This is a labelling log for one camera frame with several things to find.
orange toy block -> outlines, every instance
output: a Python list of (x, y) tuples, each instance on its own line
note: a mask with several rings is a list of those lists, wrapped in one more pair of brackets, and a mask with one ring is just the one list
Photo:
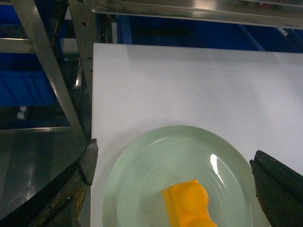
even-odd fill
[(198, 180), (173, 185), (162, 194), (171, 227), (217, 227), (207, 210), (207, 191)]

blue storage crate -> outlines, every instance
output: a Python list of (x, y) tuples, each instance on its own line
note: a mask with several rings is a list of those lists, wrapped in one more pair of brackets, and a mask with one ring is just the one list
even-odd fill
[(235, 24), (117, 15), (117, 28), (121, 44), (264, 51)]
[(296, 47), (303, 52), (303, 30), (287, 29), (287, 38), (291, 40)]
[[(48, 20), (54, 0), (35, 2), (46, 30), (52, 32)], [(0, 5), (0, 24), (22, 26), (13, 6)], [(63, 25), (60, 42), (64, 33)], [(51, 105), (55, 101), (54, 91), (35, 54), (0, 53), (0, 106)]]
[(243, 25), (254, 39), (270, 52), (301, 53), (301, 51), (275, 27)]
[(55, 101), (35, 54), (0, 54), (0, 106), (51, 105)]
[(0, 24), (21, 25), (13, 6), (0, 5)]

metal frame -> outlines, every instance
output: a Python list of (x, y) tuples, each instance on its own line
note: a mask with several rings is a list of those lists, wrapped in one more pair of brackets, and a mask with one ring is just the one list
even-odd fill
[(303, 29), (301, 3), (279, 0), (94, 0), (95, 13), (181, 18), (235, 24)]
[(68, 0), (71, 18), (75, 29), (81, 63), (92, 100), (93, 44), (99, 43), (97, 16), (91, 11), (92, 0)]
[(65, 72), (58, 45), (49, 37), (34, 0), (11, 0), (21, 24), (52, 85), (58, 101), (71, 125), (79, 144), (86, 146), (88, 138), (65, 84)]

plate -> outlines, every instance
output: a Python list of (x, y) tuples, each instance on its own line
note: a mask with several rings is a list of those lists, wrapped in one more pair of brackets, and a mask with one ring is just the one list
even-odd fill
[(111, 170), (104, 191), (104, 227), (170, 227), (162, 189), (198, 179), (218, 227), (268, 226), (251, 168), (219, 136), (192, 126), (166, 126), (136, 139)]

metal rack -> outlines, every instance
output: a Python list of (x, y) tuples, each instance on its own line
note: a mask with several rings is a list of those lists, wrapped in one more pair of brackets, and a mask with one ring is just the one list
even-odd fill
[[(34, 0), (1, 0), (0, 4), (12, 5), (22, 26), (2, 27), (10, 37), (0, 39), (0, 52), (35, 53), (56, 94), (66, 119), (84, 147), (90, 139), (90, 123), (85, 128), (83, 123), (83, 106), (91, 108), (92, 95), (92, 53), (93, 43), (99, 42), (97, 15), (91, 12), (91, 0), (55, 0), (52, 17), (45, 21), (41, 16), (41, 6)], [(67, 7), (70, 7), (72, 22), (80, 53), (80, 64), (76, 75), (68, 75), (63, 63), (59, 45), (61, 31)], [(84, 96), (89, 94), (89, 104)], [(37, 126), (44, 131), (66, 129), (58, 127)]]

